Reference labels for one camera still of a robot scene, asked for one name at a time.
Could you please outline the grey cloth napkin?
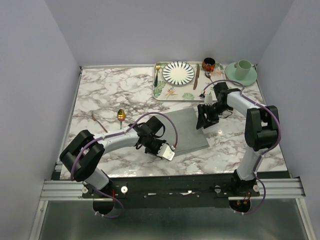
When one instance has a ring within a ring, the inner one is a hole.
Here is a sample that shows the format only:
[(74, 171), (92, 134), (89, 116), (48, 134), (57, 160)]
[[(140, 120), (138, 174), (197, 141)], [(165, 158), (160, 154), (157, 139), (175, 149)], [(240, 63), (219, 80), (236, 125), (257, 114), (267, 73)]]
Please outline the grey cloth napkin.
[(198, 118), (194, 108), (185, 108), (165, 114), (174, 123), (178, 142), (175, 155), (185, 155), (209, 147), (207, 138), (201, 129), (196, 129)]

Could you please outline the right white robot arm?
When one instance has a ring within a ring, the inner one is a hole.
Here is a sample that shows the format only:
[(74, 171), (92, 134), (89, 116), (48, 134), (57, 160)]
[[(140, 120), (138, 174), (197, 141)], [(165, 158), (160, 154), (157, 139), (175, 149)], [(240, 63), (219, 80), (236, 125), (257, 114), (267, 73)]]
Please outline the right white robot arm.
[(197, 106), (196, 129), (217, 124), (219, 116), (225, 111), (237, 110), (245, 117), (244, 138), (247, 148), (228, 185), (231, 193), (241, 196), (254, 187), (263, 155), (273, 150), (281, 140), (278, 109), (247, 97), (243, 88), (229, 88), (225, 80), (214, 81), (212, 86), (216, 102), (211, 94), (200, 94), (204, 103)]

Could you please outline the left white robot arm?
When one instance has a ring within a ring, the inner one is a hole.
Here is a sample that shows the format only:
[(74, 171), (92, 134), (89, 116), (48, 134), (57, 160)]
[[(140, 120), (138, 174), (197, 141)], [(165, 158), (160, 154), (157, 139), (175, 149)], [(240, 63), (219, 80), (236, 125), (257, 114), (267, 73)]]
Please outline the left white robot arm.
[(110, 179), (98, 169), (103, 155), (126, 147), (145, 148), (145, 153), (171, 160), (171, 148), (166, 140), (161, 140), (156, 133), (164, 129), (163, 123), (155, 116), (147, 122), (130, 124), (128, 127), (100, 137), (88, 130), (82, 130), (62, 151), (60, 161), (70, 172), (70, 178), (77, 182), (86, 182), (93, 186), (93, 191), (101, 198), (111, 191)]

